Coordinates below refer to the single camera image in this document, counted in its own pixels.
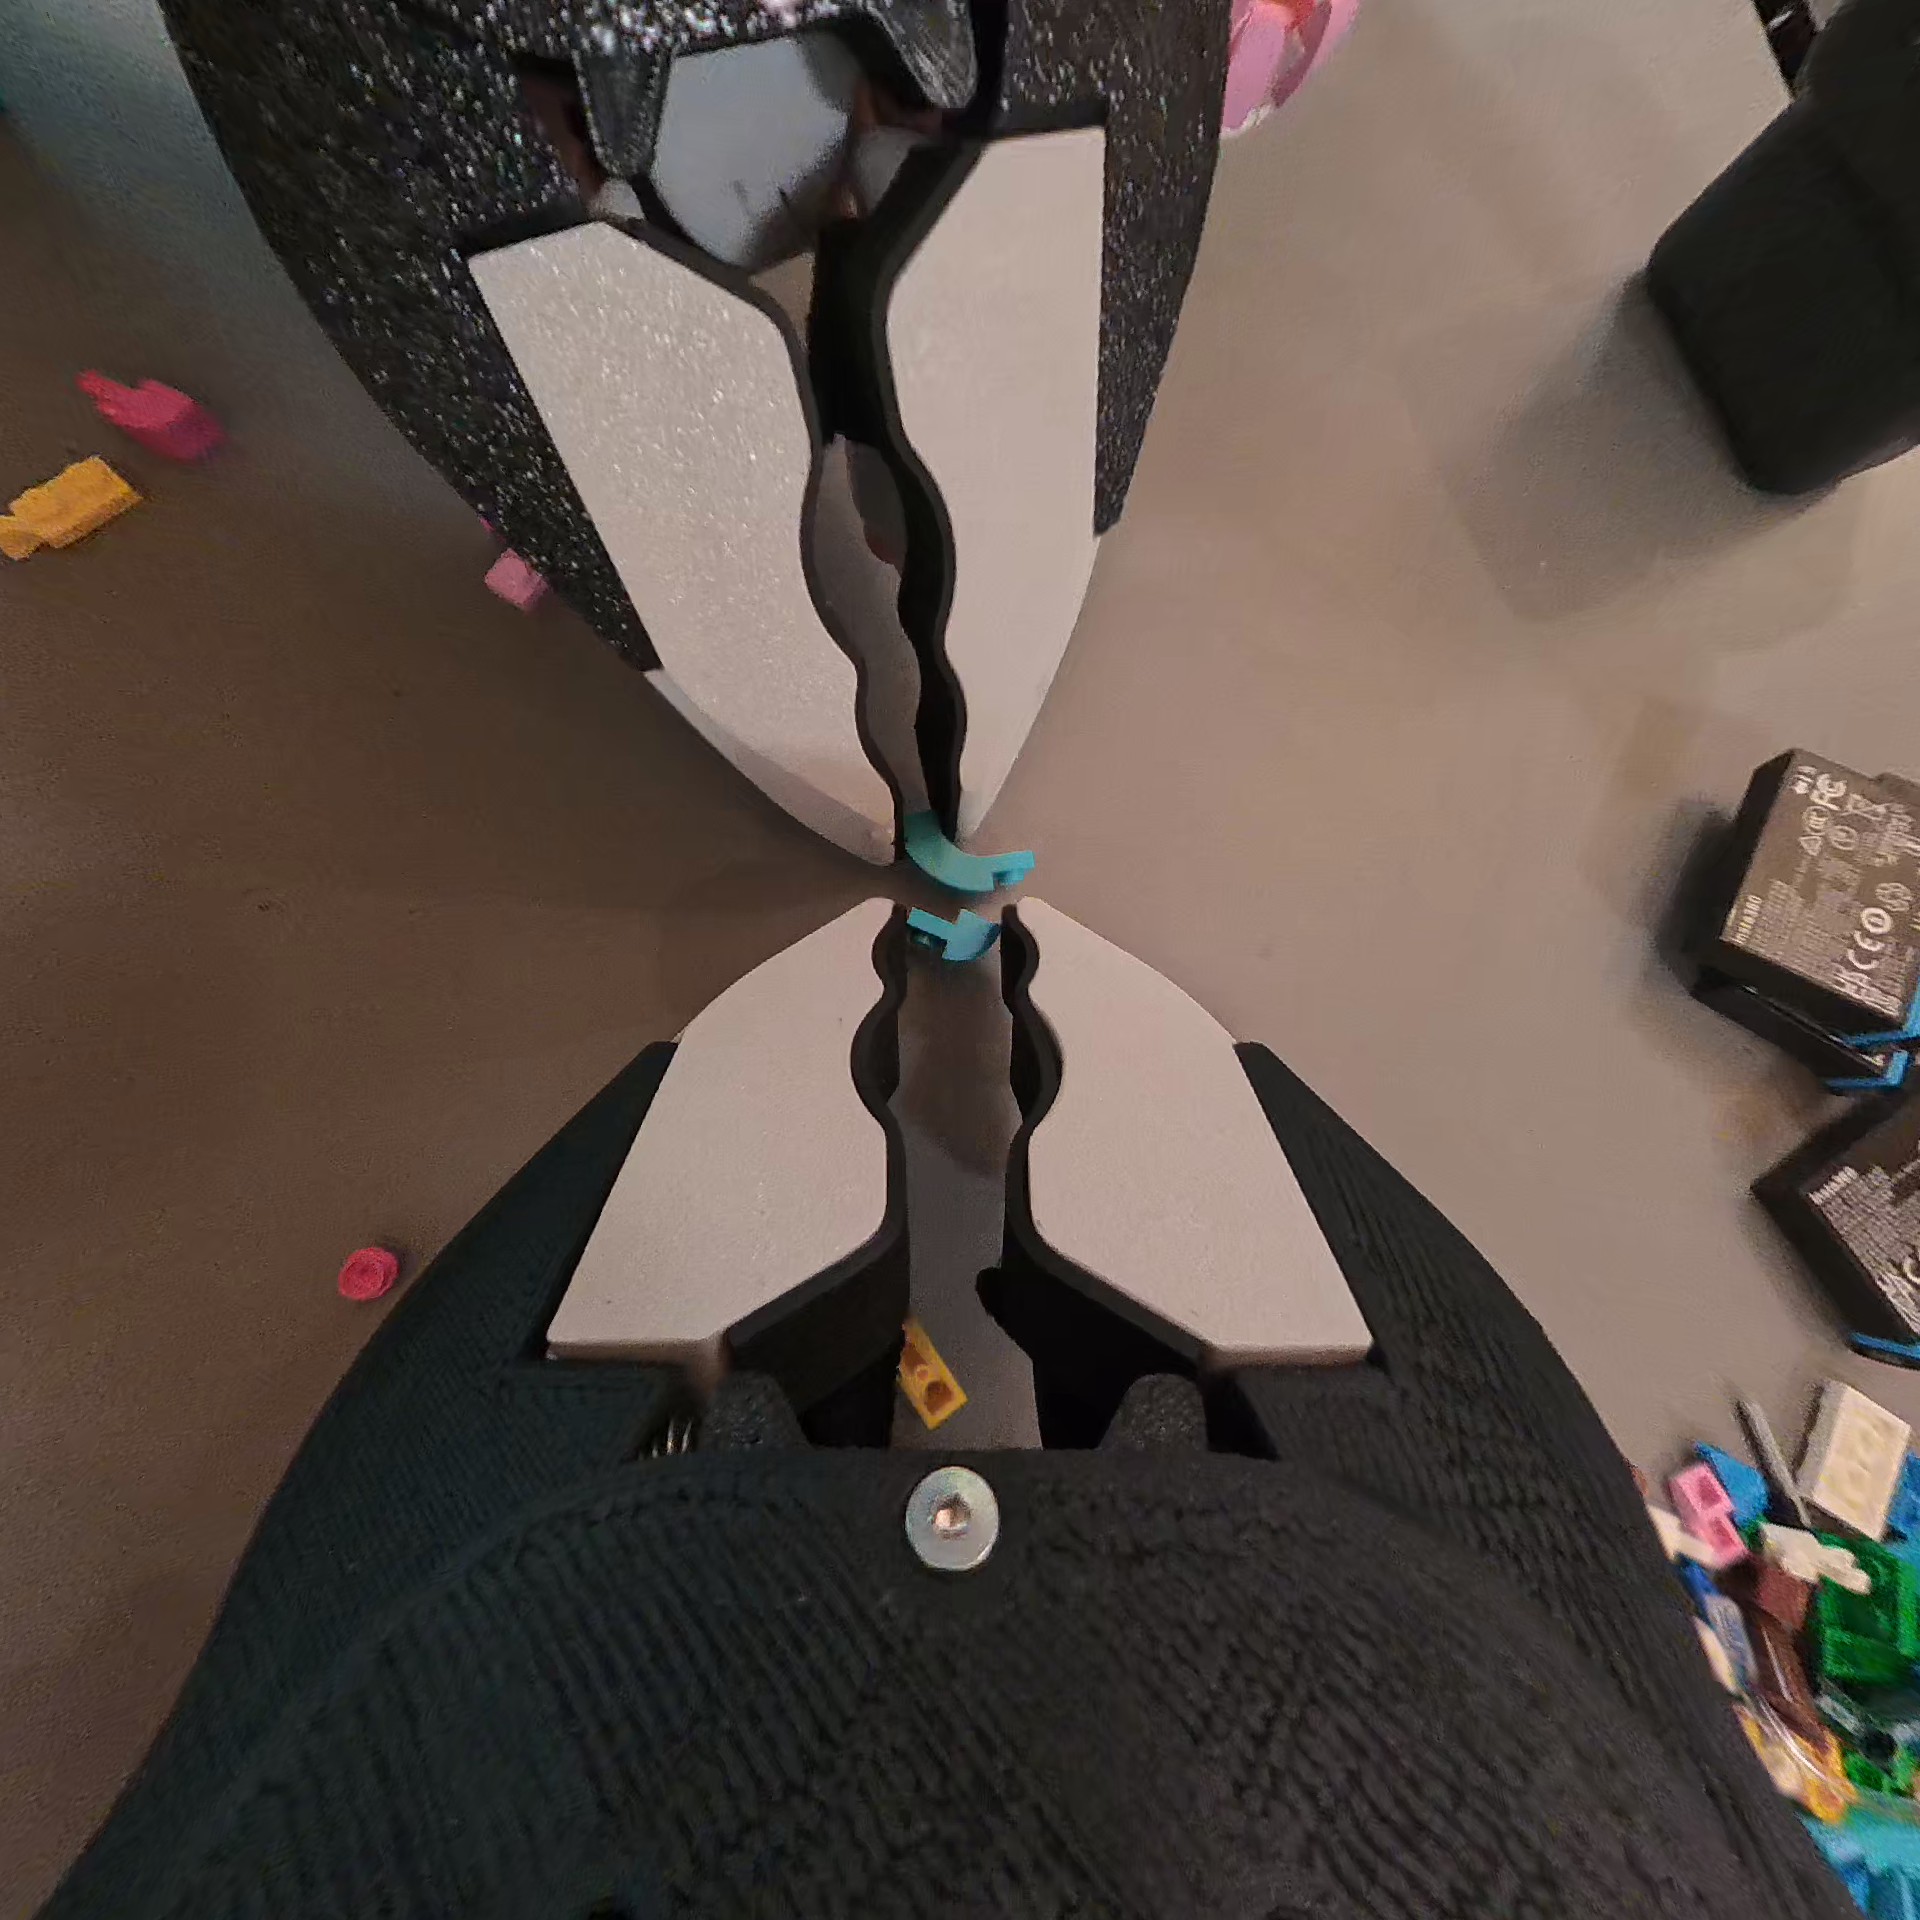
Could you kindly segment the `black battery pack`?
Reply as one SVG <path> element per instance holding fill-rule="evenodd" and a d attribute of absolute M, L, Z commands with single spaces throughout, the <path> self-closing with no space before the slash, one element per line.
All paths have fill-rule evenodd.
<path fill-rule="evenodd" d="M 1859 1100 L 1750 1188 L 1847 1344 L 1918 1369 L 1918 1092 Z"/>
<path fill-rule="evenodd" d="M 1749 777 L 1689 957 L 1859 1044 L 1917 1039 L 1918 787 L 1791 747 Z"/>
<path fill-rule="evenodd" d="M 1699 969 L 1692 998 L 1807 1068 L 1826 1092 L 1896 1092 L 1915 1064 L 1917 1036 L 1872 1044 L 1843 1036 L 1727 972 Z"/>

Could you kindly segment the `yellow lego hinge plate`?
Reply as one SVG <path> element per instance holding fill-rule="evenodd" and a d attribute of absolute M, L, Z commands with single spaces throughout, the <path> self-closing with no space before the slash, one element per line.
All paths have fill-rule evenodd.
<path fill-rule="evenodd" d="M 85 456 L 4 504 L 2 555 L 20 564 L 44 549 L 60 551 L 139 505 L 142 491 L 104 456 Z"/>

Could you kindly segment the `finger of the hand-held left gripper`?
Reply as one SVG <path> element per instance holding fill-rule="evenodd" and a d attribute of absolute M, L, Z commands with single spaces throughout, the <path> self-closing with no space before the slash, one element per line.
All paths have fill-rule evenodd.
<path fill-rule="evenodd" d="M 643 221 L 472 251 L 468 273 L 652 647 L 645 679 L 792 819 L 893 866 L 900 780 L 820 587 L 824 437 L 789 313 Z"/>
<path fill-rule="evenodd" d="M 915 738 L 948 839 L 986 824 L 1045 707 L 1098 553 L 1106 136 L 855 149 L 818 251 L 818 398 L 902 520 Z"/>

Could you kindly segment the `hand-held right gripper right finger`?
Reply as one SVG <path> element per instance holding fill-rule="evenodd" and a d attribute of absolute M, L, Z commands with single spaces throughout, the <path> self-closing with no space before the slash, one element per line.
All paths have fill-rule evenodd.
<path fill-rule="evenodd" d="M 997 1313 L 1085 1372 L 1351 1365 L 1374 1334 L 1231 1032 L 1028 895 L 1002 915 L 1018 1125 Z"/>

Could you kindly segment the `pile of mixed colourful lego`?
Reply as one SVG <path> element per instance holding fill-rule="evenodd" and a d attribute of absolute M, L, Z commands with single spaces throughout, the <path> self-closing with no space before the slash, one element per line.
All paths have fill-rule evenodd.
<path fill-rule="evenodd" d="M 1736 1404 L 1742 1450 L 1636 1473 L 1740 1738 L 1860 1916 L 1918 1914 L 1917 1426 L 1830 1377 L 1794 1448 Z"/>

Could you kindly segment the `small yellow lego bar plate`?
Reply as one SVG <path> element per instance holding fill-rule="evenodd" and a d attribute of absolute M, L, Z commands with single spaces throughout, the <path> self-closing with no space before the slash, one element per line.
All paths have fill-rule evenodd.
<path fill-rule="evenodd" d="M 917 1316 L 902 1322 L 897 1385 L 927 1431 L 968 1406 L 968 1394 Z"/>

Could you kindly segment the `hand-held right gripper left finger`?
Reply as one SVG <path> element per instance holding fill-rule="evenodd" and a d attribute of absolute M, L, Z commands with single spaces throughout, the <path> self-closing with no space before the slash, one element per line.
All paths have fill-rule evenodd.
<path fill-rule="evenodd" d="M 678 1034 L 547 1326 L 565 1361 L 774 1372 L 754 1347 L 851 1301 L 900 1243 L 900 905 L 866 898 Z"/>

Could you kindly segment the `black charger case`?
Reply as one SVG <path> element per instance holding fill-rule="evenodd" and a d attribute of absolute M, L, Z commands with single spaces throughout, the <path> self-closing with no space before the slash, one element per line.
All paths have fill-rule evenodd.
<path fill-rule="evenodd" d="M 1758 491 L 1918 442 L 1918 5 L 1841 3 L 1789 103 L 1654 244 L 1648 299 Z"/>

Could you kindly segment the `magenta rounded lego piece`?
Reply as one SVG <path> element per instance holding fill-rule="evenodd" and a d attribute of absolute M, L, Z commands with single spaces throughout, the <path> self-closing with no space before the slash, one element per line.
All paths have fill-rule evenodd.
<path fill-rule="evenodd" d="M 160 460 L 190 466 L 229 442 L 227 427 L 205 401 L 160 380 L 129 383 L 85 368 L 75 385 L 99 419 Z"/>

